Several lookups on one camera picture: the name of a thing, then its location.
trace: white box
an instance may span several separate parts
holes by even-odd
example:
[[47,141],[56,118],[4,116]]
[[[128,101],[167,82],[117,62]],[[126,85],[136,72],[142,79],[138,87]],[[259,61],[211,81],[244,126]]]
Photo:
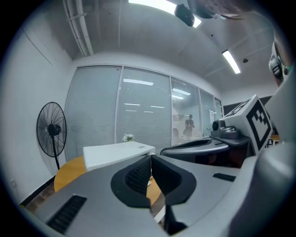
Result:
[[225,126],[235,126],[242,135],[250,137],[256,155],[270,139],[272,126],[257,95],[239,104],[222,119],[225,121]]
[[155,154],[155,147],[137,142],[125,142],[83,148],[83,159],[86,171],[115,164],[145,154]]

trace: wall socket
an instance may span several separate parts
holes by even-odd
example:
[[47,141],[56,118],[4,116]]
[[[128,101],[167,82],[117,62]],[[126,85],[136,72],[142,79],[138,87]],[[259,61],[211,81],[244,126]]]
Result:
[[16,182],[15,182],[14,179],[10,180],[10,182],[11,182],[11,185],[12,185],[13,188],[15,188],[17,186],[17,184],[16,184]]

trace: white table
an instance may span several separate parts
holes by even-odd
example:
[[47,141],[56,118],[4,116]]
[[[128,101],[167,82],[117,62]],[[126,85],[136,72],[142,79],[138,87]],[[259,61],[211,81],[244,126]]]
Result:
[[103,146],[88,146],[83,148],[83,158],[86,171],[108,166],[136,156],[155,153],[154,146],[137,142],[125,142]]

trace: glass wall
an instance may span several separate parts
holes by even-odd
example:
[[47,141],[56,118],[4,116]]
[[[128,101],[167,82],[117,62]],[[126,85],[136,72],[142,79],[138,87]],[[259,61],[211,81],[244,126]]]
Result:
[[121,68],[77,69],[65,108],[67,160],[83,155],[83,147],[114,143],[114,118]]
[[214,113],[216,110],[214,105],[214,97],[201,89],[199,92],[203,110],[203,136],[208,137],[212,131],[212,124],[215,121]]
[[198,88],[175,78],[171,82],[174,146],[202,138],[202,120]]
[[172,106],[168,76],[124,67],[117,111],[117,143],[124,134],[155,147],[171,146]]
[[222,119],[223,113],[222,113],[222,104],[221,101],[215,98],[215,106],[216,106],[216,119]]
[[65,153],[71,160],[83,155],[85,146],[123,142],[125,133],[159,154],[163,148],[209,136],[222,108],[211,94],[182,80],[129,67],[97,66],[76,70],[65,116]]

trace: ceiling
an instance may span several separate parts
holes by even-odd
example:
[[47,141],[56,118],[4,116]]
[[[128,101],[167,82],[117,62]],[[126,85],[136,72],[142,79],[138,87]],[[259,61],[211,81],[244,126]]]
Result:
[[[170,1],[187,6],[186,0]],[[128,0],[83,0],[83,10],[94,53],[128,51],[151,56],[196,73],[223,90],[233,81],[246,80],[246,71],[268,70],[272,27],[253,13],[243,20],[201,19],[193,28],[167,12]],[[58,40],[72,59],[82,57],[61,3],[56,2],[55,12],[49,19],[59,32]],[[221,54],[227,49],[241,70],[239,76]]]

